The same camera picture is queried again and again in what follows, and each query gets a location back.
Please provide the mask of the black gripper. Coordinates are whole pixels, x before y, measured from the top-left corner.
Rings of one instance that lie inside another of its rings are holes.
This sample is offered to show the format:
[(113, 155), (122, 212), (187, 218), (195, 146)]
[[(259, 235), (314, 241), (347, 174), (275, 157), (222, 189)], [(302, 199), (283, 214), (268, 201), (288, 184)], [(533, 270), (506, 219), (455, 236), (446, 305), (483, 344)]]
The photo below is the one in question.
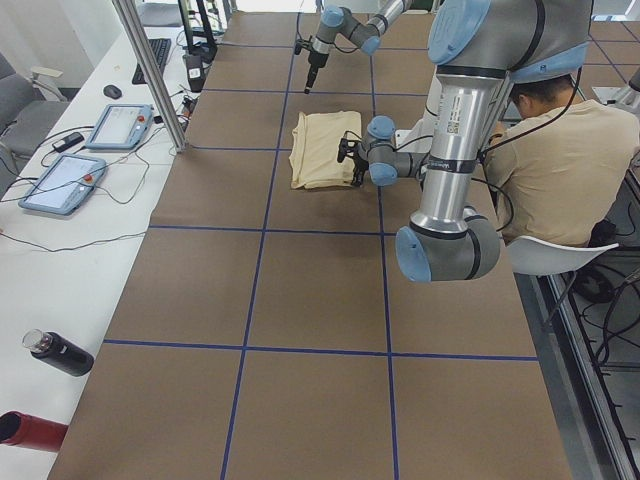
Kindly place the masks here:
[(366, 155), (361, 154), (359, 151), (354, 151), (351, 155), (351, 159), (354, 163), (351, 185), (354, 187), (361, 187), (364, 183), (365, 173), (369, 170), (369, 162)]
[(309, 70), (304, 87), (304, 94), (308, 95), (313, 88), (319, 71), (326, 66), (328, 55), (311, 50), (308, 56)]

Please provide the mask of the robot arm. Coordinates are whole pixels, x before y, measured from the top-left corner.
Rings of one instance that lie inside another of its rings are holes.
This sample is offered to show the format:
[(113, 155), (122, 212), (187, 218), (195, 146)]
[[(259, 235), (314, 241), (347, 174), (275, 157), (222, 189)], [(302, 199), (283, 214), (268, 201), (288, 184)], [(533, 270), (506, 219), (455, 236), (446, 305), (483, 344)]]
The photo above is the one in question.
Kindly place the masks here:
[(295, 55), (299, 55), (302, 50), (309, 52), (309, 71), (304, 93), (310, 93), (319, 70), (326, 66), (338, 35), (346, 38), (357, 50), (372, 56), (381, 44), (381, 37), (412, 5), (413, 1), (410, 0), (387, 1), (366, 23), (358, 21), (347, 7), (326, 6), (321, 13), (316, 34), (308, 39), (298, 39), (295, 43)]
[(419, 208), (395, 238), (402, 273), (414, 282), (480, 278), (497, 263), (500, 240), (466, 202), (476, 162), (495, 124), (501, 86), (568, 74), (585, 61), (589, 1), (447, 1), (432, 24), (428, 56), (441, 84), (428, 153), (402, 152), (394, 124), (378, 116), (354, 152), (354, 174), (378, 186), (422, 179)]

